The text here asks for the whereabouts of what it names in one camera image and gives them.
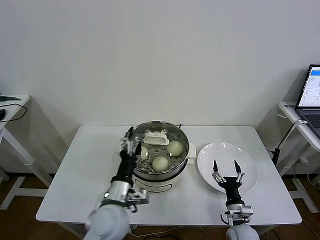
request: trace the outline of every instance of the white table leg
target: white table leg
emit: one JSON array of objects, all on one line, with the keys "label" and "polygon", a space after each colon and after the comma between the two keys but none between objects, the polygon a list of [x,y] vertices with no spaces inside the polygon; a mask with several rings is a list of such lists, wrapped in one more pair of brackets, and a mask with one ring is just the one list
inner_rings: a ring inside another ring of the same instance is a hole
[{"label": "white table leg", "polygon": [[319,174],[318,176],[316,176],[316,177],[311,181],[311,183],[312,183],[313,185],[317,185],[317,184],[319,184],[319,181],[320,181],[320,174]]},{"label": "white table leg", "polygon": [[310,196],[307,194],[306,189],[302,185],[301,181],[299,179],[291,179],[293,185],[296,188],[296,191],[289,191],[289,194],[292,199],[303,199],[304,204],[309,209],[309,212],[312,214],[315,214],[318,212],[318,210],[315,207],[314,202],[310,198]]},{"label": "white table leg", "polygon": [[307,150],[309,150],[310,145],[306,143],[306,140],[302,138],[291,151],[283,158],[281,162],[276,166],[280,176],[283,176],[298,160],[300,156],[302,156]]},{"label": "white table leg", "polygon": [[317,151],[314,150],[312,146],[309,146],[309,148],[299,157],[300,161],[304,164],[308,164],[309,160],[308,157],[312,154],[315,154]]},{"label": "white table leg", "polygon": [[0,178],[8,182],[10,180],[10,177],[0,168]]},{"label": "white table leg", "polygon": [[44,197],[46,195],[47,189],[20,188],[25,179],[25,176],[18,177],[11,190],[3,200],[0,206],[0,210],[7,210],[14,200],[15,196]]},{"label": "white table leg", "polygon": [[12,134],[3,128],[3,137],[8,143],[21,155],[20,160],[36,175],[47,187],[50,186],[53,178],[37,163],[37,161],[25,150],[25,148],[12,136]]}]

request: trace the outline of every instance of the laptop screen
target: laptop screen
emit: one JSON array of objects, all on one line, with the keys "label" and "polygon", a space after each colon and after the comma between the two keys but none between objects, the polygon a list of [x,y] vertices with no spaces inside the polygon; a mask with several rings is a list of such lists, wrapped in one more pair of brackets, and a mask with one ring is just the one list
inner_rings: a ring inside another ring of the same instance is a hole
[{"label": "laptop screen", "polygon": [[298,107],[320,107],[320,67],[309,70]]}]

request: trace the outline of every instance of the wooden floor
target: wooden floor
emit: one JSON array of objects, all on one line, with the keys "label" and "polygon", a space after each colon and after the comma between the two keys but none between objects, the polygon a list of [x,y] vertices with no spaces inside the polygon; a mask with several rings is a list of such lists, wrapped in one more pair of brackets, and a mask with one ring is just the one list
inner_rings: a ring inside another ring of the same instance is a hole
[{"label": "wooden floor", "polygon": [[[0,185],[0,203],[6,197],[16,177],[12,177],[9,182]],[[320,209],[320,192],[312,187],[309,182],[301,179],[304,187],[310,194],[316,206]],[[295,187],[290,179],[284,179],[288,190]],[[46,188],[36,177],[28,177],[22,185],[23,188]],[[68,232],[55,223],[44,223],[36,220],[35,216],[41,204],[42,197],[16,197],[8,210],[0,210],[0,240],[78,240],[79,238]],[[302,218],[309,223],[320,235],[320,213],[310,213],[302,199],[294,200]],[[170,227],[139,226],[132,233],[144,235],[149,233],[163,232]],[[204,227],[203,228],[212,240],[225,240],[227,227]],[[274,229],[281,240],[316,240],[317,237],[307,227],[305,223],[294,226],[278,226]],[[208,237],[199,227],[183,227],[174,229],[164,234],[156,236],[173,235],[180,240],[207,240]],[[268,233],[268,240],[277,240],[273,231]],[[146,237],[134,237],[128,235],[128,240],[144,240]],[[172,237],[161,238],[163,240],[173,240]]]}]

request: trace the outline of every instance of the white wall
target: white wall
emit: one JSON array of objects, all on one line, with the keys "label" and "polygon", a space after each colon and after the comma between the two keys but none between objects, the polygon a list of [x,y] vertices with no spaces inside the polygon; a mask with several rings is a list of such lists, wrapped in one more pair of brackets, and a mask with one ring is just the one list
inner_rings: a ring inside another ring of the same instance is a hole
[{"label": "white wall", "polygon": [[34,121],[46,119],[59,154],[28,146],[44,162],[62,160],[80,125],[149,120],[252,125],[273,146],[276,104],[296,98],[288,91],[299,92],[301,72],[320,63],[319,9],[318,0],[2,1],[0,91],[33,96],[31,127],[16,132],[41,136]]}]

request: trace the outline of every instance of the black wire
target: black wire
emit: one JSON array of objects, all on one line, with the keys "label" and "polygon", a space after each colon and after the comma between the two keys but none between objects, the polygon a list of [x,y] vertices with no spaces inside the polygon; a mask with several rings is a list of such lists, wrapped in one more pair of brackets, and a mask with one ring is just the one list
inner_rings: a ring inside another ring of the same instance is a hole
[{"label": "black wire", "polygon": [[220,215],[220,219],[221,219],[221,221],[222,221],[224,224],[226,224],[226,225],[229,226],[229,223],[224,220],[224,218],[222,217],[222,215]]},{"label": "black wire", "polygon": [[239,225],[245,224],[245,223],[248,223],[248,221],[242,220],[242,221],[239,221],[239,222],[235,222],[235,223],[233,224],[233,226],[239,226]]},{"label": "black wire", "polygon": [[286,134],[285,134],[284,137],[282,138],[281,142],[279,143],[277,149],[280,147],[280,145],[282,144],[282,142],[285,140],[285,138],[287,137],[287,135],[289,134],[289,132],[291,131],[291,129],[293,128],[294,125],[295,125],[295,122],[291,125],[291,127],[289,128],[289,130],[286,132]]},{"label": "black wire", "polygon": [[278,233],[273,229],[271,229],[271,231],[273,231],[275,233],[276,237],[278,238],[278,240],[280,240],[280,237],[279,237]]},{"label": "black wire", "polygon": [[18,117],[18,118],[16,118],[16,119],[10,119],[10,120],[5,120],[5,121],[0,121],[0,123],[12,122],[12,121],[16,121],[16,120],[22,119],[22,118],[24,117],[24,115],[26,115],[26,113],[28,112],[28,108],[26,108],[25,106],[22,106],[22,105],[20,105],[20,104],[18,104],[18,103],[11,103],[11,104],[7,104],[7,105],[1,105],[0,108],[2,108],[2,107],[7,107],[7,106],[12,106],[12,105],[18,105],[18,106],[24,108],[24,109],[25,109],[24,113],[23,113],[20,117]]},{"label": "black wire", "polygon": [[147,236],[144,240],[147,240],[148,238],[155,238],[155,239],[162,239],[162,238],[166,238],[166,237],[171,237],[175,240],[180,240],[179,238],[173,236],[173,235],[164,235],[164,236]]}]

